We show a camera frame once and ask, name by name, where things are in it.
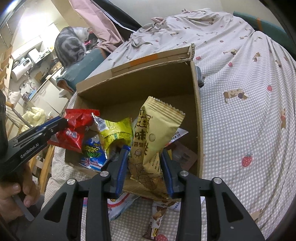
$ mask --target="bright yellow snack package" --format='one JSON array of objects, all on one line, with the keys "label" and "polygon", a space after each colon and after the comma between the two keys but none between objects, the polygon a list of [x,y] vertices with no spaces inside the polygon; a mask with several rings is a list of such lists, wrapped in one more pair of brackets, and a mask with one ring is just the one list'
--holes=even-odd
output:
[{"label": "bright yellow snack package", "polygon": [[101,137],[104,138],[104,149],[109,154],[110,145],[116,142],[116,145],[131,146],[133,141],[133,132],[131,129],[131,119],[125,118],[119,122],[112,122],[104,120],[98,116],[93,115],[94,121],[98,128]]},{"label": "bright yellow snack package", "polygon": [[128,168],[132,178],[158,195],[165,195],[159,152],[169,143],[185,114],[171,105],[148,97],[141,107],[133,132]]}]

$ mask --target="orange stripe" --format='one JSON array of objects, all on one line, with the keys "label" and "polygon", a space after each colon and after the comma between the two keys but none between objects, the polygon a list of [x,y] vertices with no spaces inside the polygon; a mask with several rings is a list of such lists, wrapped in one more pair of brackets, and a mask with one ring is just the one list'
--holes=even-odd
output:
[{"label": "orange stripe", "polygon": [[260,18],[257,18],[257,25],[258,25],[258,28],[261,32],[263,32],[263,28],[262,28],[262,24],[261,24],[261,19]]},{"label": "orange stripe", "polygon": [[156,60],[156,59],[158,59],[158,54],[157,53],[145,56],[143,58],[135,59],[135,60],[129,62],[129,64],[130,64],[130,67],[132,67],[132,66],[142,64],[142,63],[146,63],[146,62]]}]

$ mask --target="gray tabby cat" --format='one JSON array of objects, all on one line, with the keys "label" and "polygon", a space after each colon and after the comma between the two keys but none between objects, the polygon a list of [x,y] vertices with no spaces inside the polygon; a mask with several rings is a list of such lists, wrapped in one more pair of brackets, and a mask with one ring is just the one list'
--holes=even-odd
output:
[{"label": "gray tabby cat", "polygon": [[89,38],[91,28],[63,28],[54,44],[54,49],[59,61],[64,68],[67,68],[81,61],[86,48],[84,42]]}]

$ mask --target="bed sheet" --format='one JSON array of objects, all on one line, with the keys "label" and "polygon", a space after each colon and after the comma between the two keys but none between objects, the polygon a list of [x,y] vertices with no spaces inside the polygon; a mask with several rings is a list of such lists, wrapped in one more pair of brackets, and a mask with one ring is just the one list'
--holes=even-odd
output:
[{"label": "bed sheet", "polygon": [[[260,211],[256,223],[267,238],[296,193],[295,61],[278,43],[229,13],[202,9],[153,21],[133,33],[90,77],[194,43],[194,62],[205,82],[202,177],[221,177],[249,213]],[[56,148],[46,202],[68,178],[88,178],[67,166],[64,156],[65,151]],[[110,223],[112,240],[144,241],[150,208],[149,201],[136,200]],[[202,224],[206,240],[204,202]],[[169,210],[159,233],[173,241],[177,226],[178,213]]]}]

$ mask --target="pink curtain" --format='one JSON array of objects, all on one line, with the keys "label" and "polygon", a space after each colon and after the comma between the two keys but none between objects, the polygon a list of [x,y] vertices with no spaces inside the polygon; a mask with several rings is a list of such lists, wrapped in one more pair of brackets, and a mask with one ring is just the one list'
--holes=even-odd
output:
[{"label": "pink curtain", "polygon": [[112,21],[91,0],[69,0],[72,8],[93,28],[97,47],[112,53],[124,40]]}]

